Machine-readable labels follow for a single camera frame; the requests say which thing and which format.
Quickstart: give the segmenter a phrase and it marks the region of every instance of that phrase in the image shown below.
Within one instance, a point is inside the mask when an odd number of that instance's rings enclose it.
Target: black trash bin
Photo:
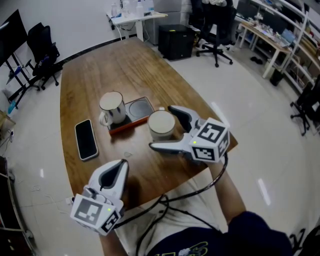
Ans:
[[[279,70],[275,69],[270,78],[270,83],[273,84],[274,86],[277,86],[283,77],[284,77],[284,74],[282,74]]]

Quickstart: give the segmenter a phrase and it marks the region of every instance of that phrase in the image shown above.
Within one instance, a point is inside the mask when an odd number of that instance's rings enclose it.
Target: black baseboard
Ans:
[[[133,37],[136,37],[136,36],[137,36],[137,34],[129,35],[130,38],[133,38]],[[95,46],[92,46],[92,47],[90,47],[90,48],[88,48],[88,49],[82,50],[82,51],[80,51],[80,52],[78,52],[78,53],[76,53],[76,54],[74,54],[74,55],[71,55],[71,56],[68,57],[68,58],[65,58],[65,59],[63,59],[63,60],[60,60],[59,62],[55,63],[52,68],[53,68],[53,69],[56,69],[56,72],[58,72],[58,71],[60,71],[60,70],[63,69],[64,64],[66,64],[67,62],[72,61],[73,59],[75,59],[75,58],[77,58],[77,57],[79,57],[79,56],[81,56],[81,55],[84,55],[84,54],[86,54],[86,53],[89,53],[89,52],[91,52],[91,51],[93,51],[93,50],[95,50],[95,49],[98,49],[98,48],[100,48],[100,47],[104,47],[104,46],[110,45],[110,44],[115,43],[115,42],[118,42],[118,41],[120,41],[120,40],[121,40],[120,38],[116,38],[116,39],[113,39],[113,40],[111,40],[111,41],[103,42],[103,43],[97,44],[97,45],[95,45]],[[37,80],[39,80],[40,78],[41,78],[41,77],[38,78],[37,76],[35,76],[34,78],[32,78],[32,79],[30,80],[30,83],[31,83],[31,84],[34,84],[34,83],[35,83]],[[12,94],[12,95],[9,97],[8,100],[9,100],[10,102],[13,101],[16,97],[19,96],[19,94],[20,94],[20,92],[21,92],[22,90],[23,90],[22,87],[19,88],[14,94]]]

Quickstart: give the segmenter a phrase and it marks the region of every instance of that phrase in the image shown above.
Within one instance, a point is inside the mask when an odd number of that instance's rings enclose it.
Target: shoes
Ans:
[[[257,64],[259,64],[259,65],[262,65],[262,64],[263,64],[262,60],[259,59],[259,58],[257,58],[257,57],[255,57],[255,56],[253,56],[252,58],[250,58],[250,60],[253,61],[253,62],[255,62],[255,63],[257,63]]]

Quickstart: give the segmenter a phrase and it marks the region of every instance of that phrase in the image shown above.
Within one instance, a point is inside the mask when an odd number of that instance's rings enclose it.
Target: white tile floor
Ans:
[[[248,210],[290,235],[310,228],[320,213],[320,138],[301,137],[290,119],[297,95],[284,80],[273,87],[252,65],[248,49],[230,53],[234,64],[212,55],[169,64],[210,104],[215,101],[239,145],[229,154],[228,172]],[[73,222],[65,198],[72,196],[60,134],[60,86],[28,91],[13,113],[13,143],[5,156],[16,175],[15,189],[28,228],[42,256],[103,255],[99,237]],[[206,185],[202,172],[195,180]],[[258,180],[269,194],[266,203]],[[227,229],[214,190],[205,192],[221,229]]]

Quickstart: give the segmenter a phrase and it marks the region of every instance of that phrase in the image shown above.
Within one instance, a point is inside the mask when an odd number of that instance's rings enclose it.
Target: mug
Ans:
[[[154,141],[167,141],[171,138],[175,128],[174,116],[165,111],[164,107],[153,112],[148,118],[150,134]]]
[[[102,109],[99,116],[101,125],[119,124],[126,119],[126,106],[123,99],[118,91],[107,92],[102,96],[99,104]]]

